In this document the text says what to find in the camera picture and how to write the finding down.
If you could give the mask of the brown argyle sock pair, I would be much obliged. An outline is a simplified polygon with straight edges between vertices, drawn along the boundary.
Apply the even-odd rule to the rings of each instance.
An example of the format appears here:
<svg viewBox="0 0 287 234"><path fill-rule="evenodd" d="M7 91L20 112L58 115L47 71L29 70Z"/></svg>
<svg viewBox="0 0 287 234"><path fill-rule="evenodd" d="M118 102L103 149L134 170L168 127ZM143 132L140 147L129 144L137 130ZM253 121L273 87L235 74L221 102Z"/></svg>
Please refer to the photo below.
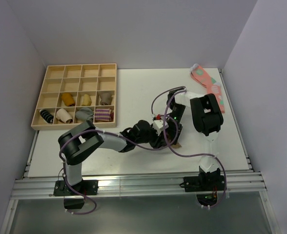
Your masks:
<svg viewBox="0 0 287 234"><path fill-rule="evenodd" d="M181 144L177 140L175 140L175 141L169 140L168 143L173 149L179 149L182 147Z"/></svg>

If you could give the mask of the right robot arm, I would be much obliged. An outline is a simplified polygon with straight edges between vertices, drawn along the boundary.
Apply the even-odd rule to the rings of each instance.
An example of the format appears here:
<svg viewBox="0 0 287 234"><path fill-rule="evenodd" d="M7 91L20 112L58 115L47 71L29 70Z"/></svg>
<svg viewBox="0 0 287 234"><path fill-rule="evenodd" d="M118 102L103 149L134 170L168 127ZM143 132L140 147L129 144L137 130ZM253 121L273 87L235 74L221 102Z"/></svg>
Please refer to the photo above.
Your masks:
<svg viewBox="0 0 287 234"><path fill-rule="evenodd" d="M164 115L174 123L175 134L177 138L181 131L181 118L185 108L191 109L192 124L195 130L203 138L203 153L192 155L182 155L171 151L184 158L199 157L199 172L203 174L199 177L199 186L204 190L209 190L215 185L215 177L224 171L218 155L218 135L221 126L224 123L222 112L214 94L201 96L199 94L187 91L185 88L178 88L169 91Z"/></svg>

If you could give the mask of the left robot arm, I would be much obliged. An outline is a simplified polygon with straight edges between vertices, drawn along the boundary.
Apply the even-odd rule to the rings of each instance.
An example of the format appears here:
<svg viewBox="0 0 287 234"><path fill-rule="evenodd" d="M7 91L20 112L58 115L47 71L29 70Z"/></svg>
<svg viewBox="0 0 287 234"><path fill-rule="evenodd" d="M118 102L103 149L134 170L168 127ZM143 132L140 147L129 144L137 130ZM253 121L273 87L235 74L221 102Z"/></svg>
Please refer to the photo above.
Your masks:
<svg viewBox="0 0 287 234"><path fill-rule="evenodd" d="M58 143L64 156L65 189L72 195L82 190L82 163L98 148L126 153L146 143L150 150L166 147L164 136L145 120L119 133L105 132L88 120L61 135Z"/></svg>

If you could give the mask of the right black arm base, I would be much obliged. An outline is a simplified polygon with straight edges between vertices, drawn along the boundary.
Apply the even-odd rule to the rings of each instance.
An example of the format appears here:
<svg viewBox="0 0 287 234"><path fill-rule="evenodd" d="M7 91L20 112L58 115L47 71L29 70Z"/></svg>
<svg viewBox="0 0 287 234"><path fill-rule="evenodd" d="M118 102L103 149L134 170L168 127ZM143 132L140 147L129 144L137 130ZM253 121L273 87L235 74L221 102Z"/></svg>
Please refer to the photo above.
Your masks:
<svg viewBox="0 0 287 234"><path fill-rule="evenodd" d="M216 192L225 190L226 181L221 170L217 169L207 173L201 171L197 176L185 176L179 186L185 192Z"/></svg>

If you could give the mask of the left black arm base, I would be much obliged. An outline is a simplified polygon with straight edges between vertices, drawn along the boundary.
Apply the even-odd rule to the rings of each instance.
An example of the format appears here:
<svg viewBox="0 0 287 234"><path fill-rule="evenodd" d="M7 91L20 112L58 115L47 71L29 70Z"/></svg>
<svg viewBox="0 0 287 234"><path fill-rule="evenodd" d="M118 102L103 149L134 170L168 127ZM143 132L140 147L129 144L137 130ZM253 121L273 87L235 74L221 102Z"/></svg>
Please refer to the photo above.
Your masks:
<svg viewBox="0 0 287 234"><path fill-rule="evenodd" d="M98 192L97 180L82 180L72 188L83 195L96 195ZM55 183L53 196L71 196L77 195L71 189L68 188L64 180L58 180Z"/></svg>

